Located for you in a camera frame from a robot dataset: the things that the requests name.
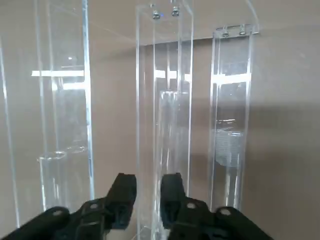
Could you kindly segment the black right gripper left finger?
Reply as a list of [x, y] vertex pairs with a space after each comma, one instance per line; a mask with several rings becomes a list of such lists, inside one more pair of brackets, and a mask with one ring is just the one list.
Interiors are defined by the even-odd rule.
[[86, 201], [75, 212], [54, 206], [5, 235], [5, 240], [104, 240], [130, 224], [137, 179], [119, 173], [105, 197]]

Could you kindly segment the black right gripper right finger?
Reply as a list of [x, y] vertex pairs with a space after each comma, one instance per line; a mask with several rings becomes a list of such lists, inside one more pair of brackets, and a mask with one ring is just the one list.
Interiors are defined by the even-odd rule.
[[165, 174], [160, 185], [160, 216], [169, 240], [271, 240], [242, 212], [222, 206], [214, 212], [186, 195], [180, 173]]

